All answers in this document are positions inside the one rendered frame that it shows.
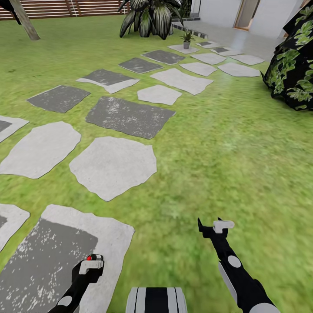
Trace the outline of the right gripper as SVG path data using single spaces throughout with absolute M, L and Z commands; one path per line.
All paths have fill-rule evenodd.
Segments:
M 215 245 L 217 245 L 218 242 L 221 242 L 221 241 L 228 243 L 228 241 L 226 240 L 226 237 L 228 234 L 227 228 L 223 228 L 222 233 L 215 233 L 212 226 L 203 227 L 199 218 L 198 218 L 198 227 L 199 227 L 199 231 L 203 232 L 204 238 L 210 238 L 211 239 L 214 247 L 215 247 Z

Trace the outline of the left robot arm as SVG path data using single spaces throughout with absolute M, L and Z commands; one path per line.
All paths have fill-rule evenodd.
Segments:
M 72 286 L 48 313 L 79 313 L 80 301 L 89 283 L 102 276 L 104 260 L 82 260 L 72 269 Z

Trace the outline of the insectifuge atomizer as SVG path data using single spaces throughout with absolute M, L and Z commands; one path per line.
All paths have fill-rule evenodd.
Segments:
M 87 260 L 102 260 L 102 259 L 103 259 L 103 255 L 93 254 L 93 253 L 87 258 Z

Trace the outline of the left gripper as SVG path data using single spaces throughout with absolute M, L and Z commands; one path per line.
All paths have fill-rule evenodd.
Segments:
M 86 275 L 79 274 L 81 263 L 82 261 L 80 261 L 80 263 L 72 269 L 72 284 L 81 283 L 85 287 L 84 291 L 86 291 L 89 283 L 97 283 L 99 276 L 102 276 L 104 269 L 104 260 L 103 266 L 101 266 L 99 269 L 89 269 Z

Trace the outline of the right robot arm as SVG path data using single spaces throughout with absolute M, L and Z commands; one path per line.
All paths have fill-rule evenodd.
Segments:
M 230 248 L 226 237 L 228 228 L 233 228 L 235 223 L 219 219 L 213 224 L 214 227 L 203 227 L 198 218 L 199 231 L 203 232 L 204 238 L 211 239 L 220 259 L 219 272 L 237 306 L 243 310 L 243 313 L 281 313 L 267 296 L 262 284 L 249 275 Z

